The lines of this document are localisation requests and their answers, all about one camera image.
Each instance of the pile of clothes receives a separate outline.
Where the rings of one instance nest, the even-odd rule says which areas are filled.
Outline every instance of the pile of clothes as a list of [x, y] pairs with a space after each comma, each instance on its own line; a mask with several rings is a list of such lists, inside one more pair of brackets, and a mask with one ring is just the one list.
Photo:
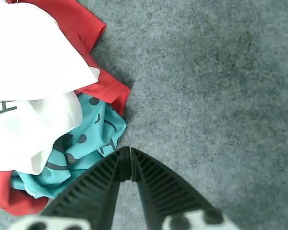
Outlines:
[[0, 208], [41, 211], [112, 153], [130, 89], [90, 52], [106, 25], [76, 0], [0, 0]]

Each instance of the t-shirt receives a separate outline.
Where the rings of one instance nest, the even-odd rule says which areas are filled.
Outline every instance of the t-shirt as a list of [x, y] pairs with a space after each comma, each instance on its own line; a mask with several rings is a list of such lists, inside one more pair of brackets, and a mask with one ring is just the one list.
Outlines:
[[106, 24], [76, 0], [19, 0], [19, 2], [32, 3], [48, 12], [87, 64], [100, 69], [98, 83], [83, 87], [77, 92], [86, 93], [111, 104], [122, 115], [130, 89], [99, 68], [90, 55]]
[[0, 0], [0, 100], [38, 100], [97, 81], [53, 17]]
[[0, 102], [0, 171], [40, 174], [54, 142], [81, 123], [82, 109], [74, 92]]
[[[16, 0], [8, 0], [8, 2], [15, 3]], [[102, 21], [75, 0], [27, 0], [26, 2], [35, 4], [48, 12], [87, 64], [98, 68], [90, 51], [106, 27]], [[121, 115], [130, 89], [100, 69], [99, 82], [79, 91], [110, 103]], [[31, 214], [33, 211], [41, 210], [46, 205], [47, 199], [34, 200], [24, 191], [10, 188], [11, 174], [12, 171], [0, 172], [0, 207], [14, 215]]]
[[43, 210], [48, 198], [34, 199], [26, 192], [10, 188], [12, 171], [0, 172], [0, 208], [15, 216], [36, 214]]
[[83, 122], [59, 138], [40, 175], [15, 172], [11, 186], [35, 198], [55, 198], [85, 170], [112, 153], [126, 122], [112, 107], [85, 93], [79, 95]]

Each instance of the black letter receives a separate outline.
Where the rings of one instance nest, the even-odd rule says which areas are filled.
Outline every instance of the black letter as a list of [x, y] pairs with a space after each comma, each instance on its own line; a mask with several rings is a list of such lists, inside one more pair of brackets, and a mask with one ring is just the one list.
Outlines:
[[3, 102], [0, 102], [2, 104], [2, 110], [0, 110], [0, 114], [3, 114], [5, 112], [8, 112], [8, 111], [12, 111], [12, 110], [15, 110], [17, 109], [16, 106], [12, 107], [12, 108], [6, 108], [6, 103], [7, 102], [13, 102], [13, 101], [3, 101]]

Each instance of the robotic claw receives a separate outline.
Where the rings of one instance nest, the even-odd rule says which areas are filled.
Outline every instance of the robotic claw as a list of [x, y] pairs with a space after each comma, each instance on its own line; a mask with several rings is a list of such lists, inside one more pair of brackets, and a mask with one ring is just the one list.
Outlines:
[[27, 216], [9, 230], [110, 230], [126, 180], [137, 183], [148, 230], [239, 230], [175, 172], [129, 147], [87, 170], [41, 215]]

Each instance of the gray carpet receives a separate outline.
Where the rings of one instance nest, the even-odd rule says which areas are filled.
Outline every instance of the gray carpet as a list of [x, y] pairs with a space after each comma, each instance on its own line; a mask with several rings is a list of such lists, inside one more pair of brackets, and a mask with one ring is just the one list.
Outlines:
[[[288, 230], [288, 0], [82, 0], [132, 87], [120, 146], [174, 169], [245, 230]], [[136, 187], [114, 230], [144, 230]], [[0, 230], [16, 218], [0, 210]]]

